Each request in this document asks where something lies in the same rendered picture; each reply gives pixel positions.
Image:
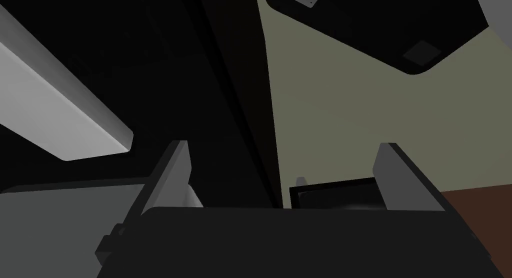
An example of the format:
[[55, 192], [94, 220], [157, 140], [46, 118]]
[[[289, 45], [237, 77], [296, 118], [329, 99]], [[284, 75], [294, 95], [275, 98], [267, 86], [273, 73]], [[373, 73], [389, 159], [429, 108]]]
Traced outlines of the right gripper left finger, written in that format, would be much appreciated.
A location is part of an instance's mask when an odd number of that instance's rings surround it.
[[154, 207], [202, 208], [203, 204], [189, 184], [191, 171], [188, 141], [180, 140], [141, 212]]

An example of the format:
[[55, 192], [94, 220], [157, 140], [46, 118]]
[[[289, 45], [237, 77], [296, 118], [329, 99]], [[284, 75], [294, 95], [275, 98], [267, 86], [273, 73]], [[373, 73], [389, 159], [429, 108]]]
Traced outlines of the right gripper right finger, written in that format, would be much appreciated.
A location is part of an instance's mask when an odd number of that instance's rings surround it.
[[385, 207], [390, 211], [444, 211], [392, 144], [379, 145], [372, 167]]

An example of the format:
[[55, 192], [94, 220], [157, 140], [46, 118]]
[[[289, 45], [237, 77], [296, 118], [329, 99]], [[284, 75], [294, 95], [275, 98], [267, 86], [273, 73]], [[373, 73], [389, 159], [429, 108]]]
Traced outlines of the black framed screen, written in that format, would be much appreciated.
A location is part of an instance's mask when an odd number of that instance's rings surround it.
[[289, 188], [293, 209], [386, 210], [375, 177]]

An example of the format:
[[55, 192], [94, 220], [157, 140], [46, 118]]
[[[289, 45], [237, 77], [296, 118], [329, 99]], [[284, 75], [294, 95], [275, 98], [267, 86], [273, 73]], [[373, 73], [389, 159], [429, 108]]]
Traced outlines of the black tall cupboard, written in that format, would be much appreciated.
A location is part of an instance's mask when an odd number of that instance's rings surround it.
[[0, 0], [134, 132], [131, 151], [65, 162], [0, 126], [0, 193], [146, 182], [186, 140], [209, 207], [280, 207], [225, 66], [187, 0]]

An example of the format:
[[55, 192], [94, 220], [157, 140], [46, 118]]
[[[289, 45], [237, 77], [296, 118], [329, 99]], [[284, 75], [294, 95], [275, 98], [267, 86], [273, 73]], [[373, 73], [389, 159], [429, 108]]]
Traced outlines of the white flat slab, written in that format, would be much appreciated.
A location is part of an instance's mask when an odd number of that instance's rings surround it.
[[127, 153], [134, 138], [2, 5], [0, 125], [62, 161]]

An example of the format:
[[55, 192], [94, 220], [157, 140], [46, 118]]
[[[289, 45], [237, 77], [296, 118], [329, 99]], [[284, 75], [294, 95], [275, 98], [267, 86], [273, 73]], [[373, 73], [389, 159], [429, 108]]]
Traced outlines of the black rounded panel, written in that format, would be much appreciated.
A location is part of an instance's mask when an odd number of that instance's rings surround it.
[[275, 11], [408, 75], [489, 27], [478, 0], [265, 0]]

